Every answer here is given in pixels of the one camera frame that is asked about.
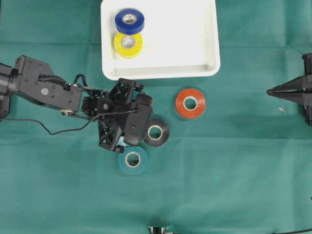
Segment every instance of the black clamp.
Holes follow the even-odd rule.
[[[305,75],[269,89],[267,94],[304,105],[306,123],[312,126],[312,54],[306,54],[302,59]]]

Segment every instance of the orange tape roll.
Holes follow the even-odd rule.
[[[195,108],[187,108],[185,102],[191,99],[195,102]],[[206,100],[204,95],[196,89],[185,89],[177,96],[175,106],[178,113],[188,119],[200,117],[206,109]]]

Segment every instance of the robotic arm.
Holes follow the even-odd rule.
[[[90,89],[84,75],[73,84],[55,76],[48,63],[26,56],[14,68],[0,64],[0,120],[10,112],[11,95],[34,104],[60,110],[62,114],[98,122],[99,146],[122,153],[124,145],[137,146],[145,139],[148,120],[153,113],[152,98],[138,82],[119,79],[110,91]],[[81,111],[77,114],[83,92]]]

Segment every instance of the wire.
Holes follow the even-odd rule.
[[[78,74],[78,75],[76,76],[76,78],[75,78],[75,80],[74,80],[74,84],[77,84],[79,78],[81,78],[82,83],[83,83],[83,86],[88,87],[88,84],[87,84],[87,81],[86,81],[86,76],[83,75],[83,74]]]
[[[307,232],[312,232],[312,228],[300,230],[300,231],[289,232],[289,233],[272,233],[272,234],[296,234],[296,233],[307,233]]]
[[[44,76],[44,77],[39,77],[38,80],[43,81],[43,82],[50,81],[50,80],[55,81],[55,82],[59,82],[63,85],[63,88],[65,90],[67,90],[67,91],[69,90],[69,86],[68,86],[66,80],[64,80],[63,78],[58,77],[58,76]]]
[[[111,112],[111,113],[104,113],[104,114],[99,114],[95,117],[93,117],[92,119],[90,119],[86,124],[84,124],[82,127],[80,128],[74,128],[74,129],[67,129],[67,130],[61,130],[55,133],[51,133],[51,131],[39,120],[36,119],[26,119],[26,118],[0,118],[0,120],[8,120],[8,121],[28,121],[28,122],[35,122],[40,124],[50,135],[54,136],[56,134],[60,134],[60,133],[66,133],[66,132],[75,132],[75,131],[80,131],[82,129],[84,129],[85,127],[87,127],[91,122],[95,121],[97,118],[102,117],[102,116],[108,116],[108,115],[125,115],[128,113],[133,113],[136,112],[137,110],[132,110],[132,111],[126,111],[126,112]]]

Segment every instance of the black device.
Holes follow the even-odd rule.
[[[312,54],[303,55],[302,59],[304,61],[304,76],[269,89],[267,94],[304,105],[303,114],[306,123],[312,126]]]
[[[143,88],[138,82],[120,78],[110,92],[90,89],[81,74],[70,84],[55,76],[48,63],[20,56],[14,67],[0,63],[0,120],[10,112],[11,96],[18,95],[34,104],[60,110],[64,115],[89,120],[87,124],[97,121],[99,146],[122,153],[124,143],[137,146],[146,136],[153,110],[152,98],[143,93]],[[78,114],[81,99],[84,115]],[[47,131],[51,135],[60,133]]]

